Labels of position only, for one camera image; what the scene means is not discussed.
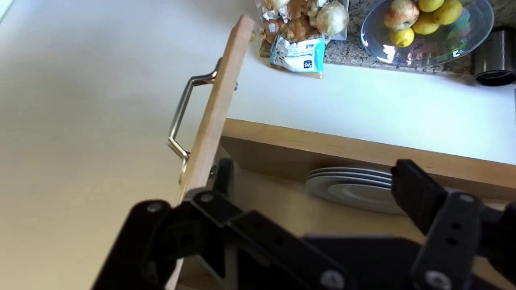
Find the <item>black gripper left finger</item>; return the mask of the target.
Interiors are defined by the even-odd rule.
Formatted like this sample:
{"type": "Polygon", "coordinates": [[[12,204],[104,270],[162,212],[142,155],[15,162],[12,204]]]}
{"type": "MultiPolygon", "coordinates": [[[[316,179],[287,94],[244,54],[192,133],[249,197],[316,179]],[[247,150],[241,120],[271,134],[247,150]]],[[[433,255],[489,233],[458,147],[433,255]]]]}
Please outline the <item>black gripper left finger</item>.
{"type": "Polygon", "coordinates": [[[225,290],[355,290],[349,271],[258,212],[228,199],[233,163],[215,184],[173,207],[141,202],[129,212],[92,290],[166,290],[183,258],[196,257],[225,290]]]}

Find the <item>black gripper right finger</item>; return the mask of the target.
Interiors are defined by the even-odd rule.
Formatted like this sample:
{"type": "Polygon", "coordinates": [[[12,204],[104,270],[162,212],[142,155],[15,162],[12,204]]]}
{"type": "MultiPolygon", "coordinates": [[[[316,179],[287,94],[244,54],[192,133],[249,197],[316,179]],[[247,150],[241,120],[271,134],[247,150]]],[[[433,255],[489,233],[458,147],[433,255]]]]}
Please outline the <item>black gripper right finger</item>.
{"type": "Polygon", "coordinates": [[[399,160],[391,173],[397,205],[426,237],[412,266],[418,290],[489,289],[473,274],[478,257],[516,284],[515,202],[494,210],[471,194],[449,194],[412,160],[399,160]]]}

